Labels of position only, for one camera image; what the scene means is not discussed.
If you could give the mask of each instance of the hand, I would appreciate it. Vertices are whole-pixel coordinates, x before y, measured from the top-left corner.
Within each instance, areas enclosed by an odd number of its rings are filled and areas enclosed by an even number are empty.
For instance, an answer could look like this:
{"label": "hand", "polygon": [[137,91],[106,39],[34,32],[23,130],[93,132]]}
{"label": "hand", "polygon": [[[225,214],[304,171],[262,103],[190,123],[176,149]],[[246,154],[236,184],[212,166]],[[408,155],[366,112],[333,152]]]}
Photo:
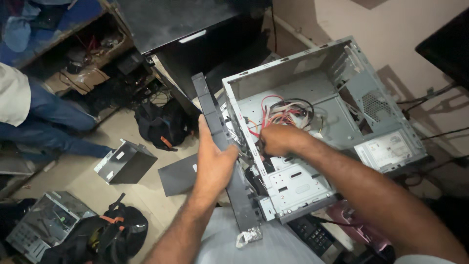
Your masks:
{"label": "hand", "polygon": [[296,127],[282,124],[271,124],[261,130],[260,140],[264,151],[273,156],[297,154],[309,140],[314,140],[308,132]]}
{"label": "hand", "polygon": [[225,151],[220,151],[212,140],[204,115],[199,116],[199,138],[197,179],[192,193],[213,203],[230,181],[239,150],[229,145]]}

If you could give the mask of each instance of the floor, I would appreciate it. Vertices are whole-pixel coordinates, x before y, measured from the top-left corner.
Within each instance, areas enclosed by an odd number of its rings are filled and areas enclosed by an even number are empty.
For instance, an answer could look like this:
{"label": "floor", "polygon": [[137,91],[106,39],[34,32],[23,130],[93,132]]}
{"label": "floor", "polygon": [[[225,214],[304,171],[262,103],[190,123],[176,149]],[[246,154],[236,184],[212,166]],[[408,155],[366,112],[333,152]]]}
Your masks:
{"label": "floor", "polygon": [[88,140],[111,148],[121,145],[119,139],[147,146],[158,160],[138,182],[138,184],[108,185],[93,168],[100,159],[87,156],[62,155],[57,165],[48,172],[41,172],[31,179],[30,189],[18,190],[14,198],[39,198],[46,191],[68,191],[83,201],[98,214],[107,210],[121,193],[125,193],[122,202],[141,210],[148,219],[149,230],[145,244],[130,263],[140,263],[151,249],[160,234],[168,227],[177,210],[183,204],[186,195],[165,197],[158,175],[158,169],[182,158],[193,155],[198,149],[198,140],[188,136],[178,147],[177,152],[156,149],[138,133],[138,126],[133,111],[122,110],[104,121],[97,133]]}

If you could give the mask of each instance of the black monitor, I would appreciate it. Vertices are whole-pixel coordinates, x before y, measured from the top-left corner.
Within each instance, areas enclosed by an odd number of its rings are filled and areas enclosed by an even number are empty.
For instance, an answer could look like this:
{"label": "black monitor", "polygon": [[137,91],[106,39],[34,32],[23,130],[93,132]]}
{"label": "black monitor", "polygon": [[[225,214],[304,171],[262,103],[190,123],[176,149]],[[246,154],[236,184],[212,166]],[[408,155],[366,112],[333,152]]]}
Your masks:
{"label": "black monitor", "polygon": [[469,90],[469,8],[420,43],[415,50]]}

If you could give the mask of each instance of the jeans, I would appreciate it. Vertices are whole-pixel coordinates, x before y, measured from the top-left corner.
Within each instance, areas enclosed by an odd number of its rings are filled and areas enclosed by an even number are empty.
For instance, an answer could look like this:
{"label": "jeans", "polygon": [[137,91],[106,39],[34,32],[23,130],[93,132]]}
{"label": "jeans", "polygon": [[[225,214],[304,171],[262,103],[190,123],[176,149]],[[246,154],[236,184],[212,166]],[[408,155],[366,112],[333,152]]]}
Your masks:
{"label": "jeans", "polygon": [[0,122],[0,139],[33,147],[57,149],[61,152],[103,158],[112,149],[72,137],[44,122],[63,124],[79,131],[90,130],[95,120],[68,102],[30,81],[31,106],[28,117],[15,127]]}

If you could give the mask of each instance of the white shirt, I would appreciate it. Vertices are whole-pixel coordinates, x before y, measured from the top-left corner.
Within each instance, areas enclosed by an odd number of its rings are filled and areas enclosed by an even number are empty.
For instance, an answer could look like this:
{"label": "white shirt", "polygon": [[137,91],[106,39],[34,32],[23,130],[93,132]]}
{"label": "white shirt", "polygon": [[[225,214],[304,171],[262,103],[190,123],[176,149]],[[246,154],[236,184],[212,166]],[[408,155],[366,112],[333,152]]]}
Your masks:
{"label": "white shirt", "polygon": [[[293,231],[272,220],[261,226],[262,240],[236,248],[239,234],[230,207],[215,208],[202,236],[195,264],[325,264]],[[435,256],[407,255],[394,264],[455,264]]]}
{"label": "white shirt", "polygon": [[0,62],[0,122],[19,126],[31,105],[28,77]]}

